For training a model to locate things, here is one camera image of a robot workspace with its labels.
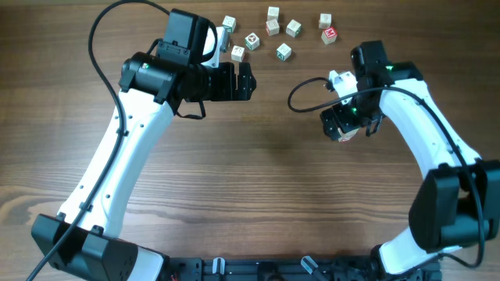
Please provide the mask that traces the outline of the red-edged plain wooden block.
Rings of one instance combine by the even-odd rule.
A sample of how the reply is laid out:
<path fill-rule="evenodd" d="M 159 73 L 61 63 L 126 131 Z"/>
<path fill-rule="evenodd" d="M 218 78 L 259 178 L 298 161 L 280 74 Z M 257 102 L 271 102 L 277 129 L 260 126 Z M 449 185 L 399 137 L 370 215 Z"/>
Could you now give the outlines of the red-edged plain wooden block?
<path fill-rule="evenodd" d="M 337 139 L 340 143 L 351 140 L 358 132 L 358 129 L 354 129 L 344 133 L 341 129 L 338 129 L 340 137 Z"/>

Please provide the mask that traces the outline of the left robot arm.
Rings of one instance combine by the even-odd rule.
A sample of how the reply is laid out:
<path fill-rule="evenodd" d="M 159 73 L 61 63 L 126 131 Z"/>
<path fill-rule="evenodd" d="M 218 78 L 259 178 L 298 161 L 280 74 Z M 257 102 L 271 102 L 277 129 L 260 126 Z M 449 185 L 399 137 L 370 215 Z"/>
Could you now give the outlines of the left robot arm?
<path fill-rule="evenodd" d="M 183 101 L 247 101 L 256 81 L 246 62 L 221 62 L 227 27 L 174 9 L 164 37 L 127 59 L 109 126 L 81 181 L 56 215 L 31 234 L 43 263 L 86 280 L 166 280 L 168 256 L 120 239 L 128 201 L 148 155 Z"/>

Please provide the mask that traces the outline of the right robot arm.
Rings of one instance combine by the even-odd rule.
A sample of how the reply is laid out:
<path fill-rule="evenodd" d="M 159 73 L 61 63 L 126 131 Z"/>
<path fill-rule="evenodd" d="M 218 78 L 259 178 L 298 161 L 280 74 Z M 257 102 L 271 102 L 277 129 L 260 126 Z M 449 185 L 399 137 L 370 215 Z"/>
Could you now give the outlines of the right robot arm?
<path fill-rule="evenodd" d="M 499 163 L 485 161 L 453 130 L 411 62 L 391 62 L 380 41 L 352 49 L 352 72 L 329 75 L 338 98 L 321 113 L 324 133 L 347 141 L 391 120 L 412 152 L 423 182 L 407 227 L 374 248 L 368 275 L 399 279 L 457 250 L 484 251 L 499 232 Z"/>

